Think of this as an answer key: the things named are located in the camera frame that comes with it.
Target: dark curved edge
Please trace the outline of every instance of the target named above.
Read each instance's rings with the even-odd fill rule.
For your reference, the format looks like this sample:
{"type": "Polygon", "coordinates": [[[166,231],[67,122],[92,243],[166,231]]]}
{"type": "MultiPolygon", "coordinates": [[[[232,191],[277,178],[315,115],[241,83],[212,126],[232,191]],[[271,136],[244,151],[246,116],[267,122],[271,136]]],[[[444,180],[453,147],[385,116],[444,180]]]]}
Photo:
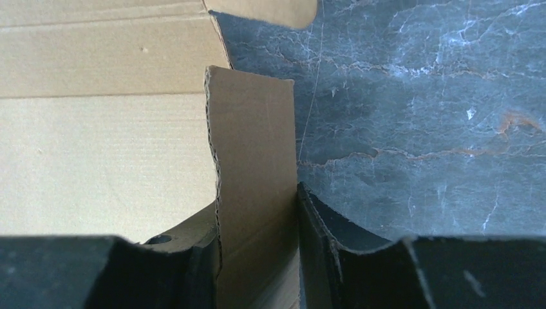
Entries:
{"type": "Polygon", "coordinates": [[[546,238],[408,237],[390,243],[300,183],[307,308],[546,308],[546,238]]]}
{"type": "Polygon", "coordinates": [[[0,238],[0,308],[215,308],[214,207],[162,235],[0,238]]]}

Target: brown cardboard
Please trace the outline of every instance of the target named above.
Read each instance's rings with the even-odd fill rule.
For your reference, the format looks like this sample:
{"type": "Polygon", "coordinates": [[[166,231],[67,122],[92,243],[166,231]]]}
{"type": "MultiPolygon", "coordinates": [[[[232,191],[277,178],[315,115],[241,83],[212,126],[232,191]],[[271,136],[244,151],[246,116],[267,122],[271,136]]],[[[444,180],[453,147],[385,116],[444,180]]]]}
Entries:
{"type": "Polygon", "coordinates": [[[144,241],[216,203],[218,308],[297,308],[292,82],[227,69],[208,10],[316,0],[2,1],[0,234],[144,241]]]}
{"type": "Polygon", "coordinates": [[[219,308],[293,308],[298,289],[239,291],[299,286],[293,82],[212,67],[206,85],[221,179],[219,308]]]}

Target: marble texture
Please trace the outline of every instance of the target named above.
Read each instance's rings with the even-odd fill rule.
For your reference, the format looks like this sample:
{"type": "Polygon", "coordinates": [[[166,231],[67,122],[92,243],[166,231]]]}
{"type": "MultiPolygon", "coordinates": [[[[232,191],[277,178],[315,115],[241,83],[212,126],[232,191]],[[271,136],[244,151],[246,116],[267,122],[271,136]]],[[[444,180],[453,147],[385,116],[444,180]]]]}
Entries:
{"type": "Polygon", "coordinates": [[[219,15],[234,67],[296,80],[299,179],[356,224],[546,235],[546,2],[324,0],[219,15]]]}

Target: cardboard flap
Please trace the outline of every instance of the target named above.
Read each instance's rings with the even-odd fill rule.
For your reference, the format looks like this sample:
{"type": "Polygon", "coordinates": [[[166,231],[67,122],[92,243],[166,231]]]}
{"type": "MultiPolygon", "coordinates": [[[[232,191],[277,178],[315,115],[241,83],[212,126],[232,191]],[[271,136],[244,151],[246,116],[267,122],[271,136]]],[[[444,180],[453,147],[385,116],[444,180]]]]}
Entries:
{"type": "Polygon", "coordinates": [[[305,28],[317,14],[317,0],[204,0],[209,10],[291,28],[305,28]]]}
{"type": "Polygon", "coordinates": [[[203,93],[203,70],[230,66],[200,0],[2,0],[0,8],[0,97],[203,93]]]}
{"type": "Polygon", "coordinates": [[[221,180],[218,308],[254,308],[265,295],[260,308],[291,308],[299,293],[293,82],[217,67],[205,80],[221,180]]]}

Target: hole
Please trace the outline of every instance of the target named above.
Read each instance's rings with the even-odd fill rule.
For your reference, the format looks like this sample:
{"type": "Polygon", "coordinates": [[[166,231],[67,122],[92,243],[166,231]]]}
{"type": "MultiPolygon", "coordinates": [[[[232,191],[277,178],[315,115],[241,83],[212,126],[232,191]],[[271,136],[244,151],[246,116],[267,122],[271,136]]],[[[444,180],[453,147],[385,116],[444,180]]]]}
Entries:
{"type": "Polygon", "coordinates": [[[173,238],[169,235],[157,235],[153,238],[150,238],[147,242],[145,242],[145,245],[157,245],[158,243],[168,243],[173,238]]]}

